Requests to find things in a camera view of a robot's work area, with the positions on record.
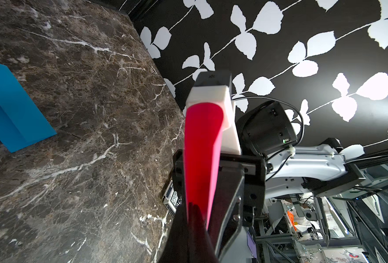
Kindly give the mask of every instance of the metal frame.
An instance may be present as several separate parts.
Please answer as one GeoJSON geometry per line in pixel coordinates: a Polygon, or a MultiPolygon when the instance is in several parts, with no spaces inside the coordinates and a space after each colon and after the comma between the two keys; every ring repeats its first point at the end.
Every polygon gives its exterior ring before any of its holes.
{"type": "Polygon", "coordinates": [[[386,247],[383,243],[378,239],[378,237],[372,232],[371,228],[368,226],[368,224],[365,222],[365,220],[361,217],[361,215],[358,213],[358,211],[351,205],[349,202],[347,202],[348,207],[358,216],[358,218],[361,220],[361,222],[365,225],[365,227],[368,229],[368,231],[371,233],[371,235],[374,237],[374,239],[377,241],[377,243],[383,248],[384,252],[388,255],[388,251],[386,250],[386,247]]]}

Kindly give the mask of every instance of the marble countertop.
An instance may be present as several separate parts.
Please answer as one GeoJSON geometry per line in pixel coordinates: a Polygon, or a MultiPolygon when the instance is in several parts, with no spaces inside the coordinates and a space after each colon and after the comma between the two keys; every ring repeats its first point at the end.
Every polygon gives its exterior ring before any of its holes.
{"type": "Polygon", "coordinates": [[[184,117],[129,18],[0,0],[0,63],[58,133],[0,142],[0,262],[156,262],[184,117]]]}

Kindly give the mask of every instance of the vine stem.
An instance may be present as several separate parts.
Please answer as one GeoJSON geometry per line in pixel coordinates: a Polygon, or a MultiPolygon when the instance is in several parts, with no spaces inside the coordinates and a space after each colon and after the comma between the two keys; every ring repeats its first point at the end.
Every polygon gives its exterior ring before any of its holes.
{"type": "Polygon", "coordinates": [[[125,1],[123,2],[123,4],[121,5],[121,7],[119,8],[119,11],[121,11],[122,7],[125,5],[125,3],[126,3],[127,1],[128,1],[128,0],[125,0],[125,1]]]}
{"type": "Polygon", "coordinates": [[[301,2],[302,0],[298,0],[296,1],[295,3],[291,4],[290,6],[286,7],[285,9],[282,10],[282,12],[285,12],[287,9],[293,7],[294,5],[296,5],[297,3],[301,2]]]}
{"type": "Polygon", "coordinates": [[[194,5],[191,6],[191,8],[188,10],[188,12],[178,21],[176,22],[170,29],[169,31],[172,30],[172,28],[174,28],[177,24],[179,24],[179,22],[181,22],[190,12],[191,12],[191,9],[194,7],[194,5]]]}
{"type": "MultiPolygon", "coordinates": [[[[355,94],[356,94],[356,93],[352,93],[352,94],[349,94],[349,95],[346,95],[346,96],[347,96],[347,97],[350,97],[350,96],[355,95],[355,94]]],[[[312,112],[318,110],[319,108],[324,107],[324,106],[326,106],[326,105],[328,105],[328,104],[334,102],[335,100],[337,100],[337,98],[334,99],[334,100],[332,100],[332,101],[329,101],[329,102],[327,102],[327,103],[325,103],[325,104],[323,104],[323,105],[321,105],[320,107],[317,107],[317,108],[313,109],[313,110],[310,111],[310,112],[307,112],[307,114],[310,114],[310,113],[312,113],[312,112]]]]}
{"type": "MultiPolygon", "coordinates": [[[[303,0],[298,0],[298,1],[296,1],[295,3],[289,5],[289,6],[286,7],[285,9],[281,10],[281,12],[286,11],[287,9],[293,7],[294,5],[296,5],[297,3],[301,2],[301,1],[303,1],[303,0]]],[[[173,25],[173,26],[169,29],[169,31],[170,31],[174,26],[176,26],[179,22],[181,22],[181,20],[178,21],[175,25],[173,25]]],[[[239,35],[240,35],[240,34],[238,34],[238,35],[236,35],[235,37],[233,37],[233,38],[232,38],[232,39],[231,39],[224,47],[222,47],[219,51],[217,51],[216,53],[214,53],[210,59],[212,59],[213,57],[215,57],[215,56],[216,56],[218,53],[220,53],[223,49],[227,48],[228,45],[229,45],[230,43],[232,43],[233,41],[235,41],[236,38],[237,38],[239,35]]],[[[182,81],[185,81],[187,78],[191,77],[193,74],[194,74],[194,72],[191,73],[189,76],[186,76],[186,77],[183,78],[182,80],[176,82],[174,85],[179,84],[179,83],[181,83],[182,81]]]]}
{"type": "Polygon", "coordinates": [[[379,141],[379,142],[376,142],[376,143],[373,143],[373,144],[368,144],[368,145],[365,145],[365,146],[364,146],[364,148],[365,148],[365,147],[368,147],[368,146],[372,146],[372,145],[380,144],[380,143],[383,143],[383,142],[385,142],[385,141],[388,141],[388,139],[381,140],[381,141],[379,141]]]}
{"type": "MultiPolygon", "coordinates": [[[[346,95],[346,97],[350,97],[350,96],[355,95],[355,94],[356,94],[356,93],[352,93],[352,94],[346,95]]],[[[338,98],[335,98],[334,100],[329,101],[329,102],[327,102],[327,103],[325,103],[325,104],[323,104],[323,105],[321,105],[321,106],[319,106],[319,107],[313,109],[312,111],[307,112],[306,114],[308,115],[308,114],[310,114],[310,113],[312,113],[312,112],[318,110],[319,108],[322,108],[322,107],[324,107],[324,106],[326,106],[326,105],[328,105],[328,104],[334,102],[334,101],[337,100],[337,99],[338,99],[338,98]]]]}
{"type": "Polygon", "coordinates": [[[365,147],[368,147],[368,146],[372,146],[372,145],[380,144],[380,143],[383,143],[383,142],[385,142],[385,141],[388,141],[388,139],[381,140],[381,141],[379,141],[379,142],[376,142],[376,143],[373,143],[373,144],[368,144],[368,145],[365,145],[365,146],[364,146],[364,148],[365,148],[365,147]]]}
{"type": "MultiPolygon", "coordinates": [[[[358,27],[358,28],[356,28],[356,29],[354,29],[354,30],[352,30],[352,31],[350,31],[350,32],[348,32],[348,33],[346,33],[346,34],[344,34],[343,36],[336,38],[336,41],[339,40],[339,39],[344,38],[345,36],[347,36],[347,35],[349,35],[349,34],[352,34],[353,32],[356,32],[356,31],[358,31],[358,30],[360,30],[360,29],[362,29],[362,28],[369,27],[370,25],[374,24],[375,22],[372,22],[372,23],[363,25],[363,26],[361,26],[361,27],[358,27]]],[[[280,72],[279,74],[277,74],[277,75],[271,77],[270,80],[272,80],[273,78],[275,78],[275,77],[277,77],[277,76],[282,75],[283,73],[285,73],[286,71],[288,71],[289,69],[291,69],[292,67],[294,67],[294,66],[296,66],[296,65],[298,65],[298,63],[293,64],[293,65],[290,65],[290,66],[289,66],[287,69],[285,69],[284,71],[282,71],[282,72],[280,72]]]]}

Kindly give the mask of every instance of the blue object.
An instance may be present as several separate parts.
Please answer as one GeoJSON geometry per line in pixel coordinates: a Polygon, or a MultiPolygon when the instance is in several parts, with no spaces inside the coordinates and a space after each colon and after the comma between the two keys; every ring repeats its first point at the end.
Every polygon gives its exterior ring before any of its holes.
{"type": "Polygon", "coordinates": [[[55,134],[8,67],[0,64],[0,141],[15,152],[55,134]]]}

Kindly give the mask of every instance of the leaf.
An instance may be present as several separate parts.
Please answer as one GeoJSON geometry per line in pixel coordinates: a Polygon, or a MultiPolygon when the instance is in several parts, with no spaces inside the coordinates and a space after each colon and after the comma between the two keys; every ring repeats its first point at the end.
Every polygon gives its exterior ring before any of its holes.
{"type": "Polygon", "coordinates": [[[383,49],[388,47],[388,19],[379,20],[368,28],[368,35],[383,49]]]}
{"type": "Polygon", "coordinates": [[[292,73],[295,76],[306,77],[317,74],[318,64],[311,60],[304,60],[296,65],[292,73]]]}
{"type": "Polygon", "coordinates": [[[215,71],[215,63],[210,58],[210,47],[207,42],[204,43],[204,66],[206,66],[209,70],[215,71]]]}
{"type": "Polygon", "coordinates": [[[343,73],[339,73],[336,79],[333,82],[333,88],[340,91],[341,96],[346,96],[348,94],[348,89],[350,84],[343,73]]]}
{"type": "Polygon", "coordinates": [[[207,71],[207,69],[197,69],[196,71],[194,71],[193,80],[195,81],[198,77],[198,74],[200,74],[200,72],[203,72],[203,71],[207,71]]]}
{"type": "Polygon", "coordinates": [[[158,59],[160,58],[160,51],[159,49],[151,44],[151,31],[148,27],[144,27],[140,33],[141,41],[143,42],[144,46],[146,47],[148,53],[150,54],[152,59],[158,59]]]}
{"type": "Polygon", "coordinates": [[[308,39],[307,57],[324,54],[330,51],[334,47],[334,45],[336,45],[334,31],[316,34],[315,36],[308,39]]]}
{"type": "Polygon", "coordinates": [[[184,2],[184,5],[185,5],[186,7],[190,8],[191,6],[194,5],[195,0],[183,0],[183,2],[184,2]]]}
{"type": "Polygon", "coordinates": [[[301,125],[299,123],[291,123],[295,134],[298,135],[300,132],[301,125]]]}
{"type": "Polygon", "coordinates": [[[244,32],[236,37],[235,46],[239,51],[244,53],[249,60],[252,60],[257,48],[257,41],[253,34],[244,32]]]}
{"type": "Polygon", "coordinates": [[[308,114],[306,113],[307,111],[308,111],[308,101],[307,100],[303,100],[302,103],[301,103],[299,112],[302,115],[304,125],[308,125],[309,126],[310,125],[310,123],[309,123],[310,119],[309,119],[308,114]]]}
{"type": "Polygon", "coordinates": [[[358,103],[356,103],[354,98],[351,97],[340,97],[335,100],[331,107],[333,110],[343,118],[344,121],[349,122],[349,120],[355,115],[356,109],[358,108],[358,103]]]}
{"type": "MultiPolygon", "coordinates": [[[[291,109],[286,109],[284,110],[284,112],[286,113],[286,116],[287,118],[289,119],[289,121],[292,121],[293,120],[293,110],[291,109]]],[[[293,127],[293,130],[295,131],[295,134],[298,135],[299,132],[300,132],[300,124],[299,123],[291,123],[292,124],[292,127],[293,127]]]]}
{"type": "Polygon", "coordinates": [[[346,160],[357,158],[360,155],[365,154],[364,147],[360,144],[350,145],[349,147],[344,148],[340,153],[345,155],[346,160]]]}
{"type": "Polygon", "coordinates": [[[260,96],[265,96],[271,93],[275,88],[271,80],[264,76],[260,76],[249,87],[248,91],[260,96]]]}
{"type": "MultiPolygon", "coordinates": [[[[235,94],[232,99],[234,98],[242,98],[245,97],[241,94],[235,94]]],[[[235,102],[235,105],[241,110],[241,112],[245,113],[245,111],[248,109],[248,99],[243,99],[235,102]]]]}
{"type": "Polygon", "coordinates": [[[165,78],[163,80],[165,81],[166,86],[170,90],[170,93],[172,93],[172,96],[175,97],[175,86],[172,84],[172,82],[170,82],[170,80],[165,78]]]}
{"type": "Polygon", "coordinates": [[[144,27],[140,33],[141,41],[143,42],[145,48],[148,48],[151,44],[151,31],[148,27],[144,27]]]}
{"type": "Polygon", "coordinates": [[[239,73],[236,75],[236,77],[233,78],[232,83],[235,86],[236,93],[241,94],[245,88],[244,74],[239,73]]]}
{"type": "Polygon", "coordinates": [[[158,58],[160,58],[160,51],[159,51],[159,49],[158,49],[155,45],[151,44],[151,45],[147,48],[147,51],[148,51],[148,53],[150,54],[150,56],[151,56],[152,59],[158,59],[158,58]]]}
{"type": "Polygon", "coordinates": [[[388,18],[388,0],[378,0],[381,6],[381,19],[388,18]]]}
{"type": "Polygon", "coordinates": [[[167,28],[161,27],[157,31],[153,44],[156,45],[159,49],[164,50],[169,44],[169,40],[171,36],[172,34],[169,32],[167,28]]]}
{"type": "Polygon", "coordinates": [[[247,19],[245,18],[241,9],[237,5],[234,5],[232,8],[231,22],[239,28],[241,33],[245,32],[245,30],[247,29],[247,27],[245,26],[247,19]]]}
{"type": "Polygon", "coordinates": [[[378,72],[365,81],[356,94],[373,101],[386,98],[388,96],[388,75],[384,72],[378,72]]]}
{"type": "Polygon", "coordinates": [[[194,5],[200,13],[201,19],[209,18],[215,13],[206,0],[196,0],[194,5]]]}
{"type": "Polygon", "coordinates": [[[293,46],[292,50],[289,52],[289,55],[287,56],[287,60],[290,63],[299,63],[305,59],[305,56],[306,56],[305,45],[301,41],[298,41],[293,46]]]}
{"type": "Polygon", "coordinates": [[[293,114],[294,114],[293,110],[286,109],[286,110],[284,110],[284,112],[286,113],[287,118],[291,122],[293,120],[293,114]]]}
{"type": "Polygon", "coordinates": [[[322,7],[328,11],[328,9],[332,8],[338,0],[316,0],[319,7],[322,7]]]}
{"type": "Polygon", "coordinates": [[[200,67],[200,58],[197,55],[192,55],[188,57],[184,63],[182,63],[182,68],[186,67],[199,68],[200,67]]]}
{"type": "Polygon", "coordinates": [[[283,13],[275,2],[267,2],[261,8],[257,18],[252,25],[254,30],[266,34],[276,34],[280,31],[283,13]]]}

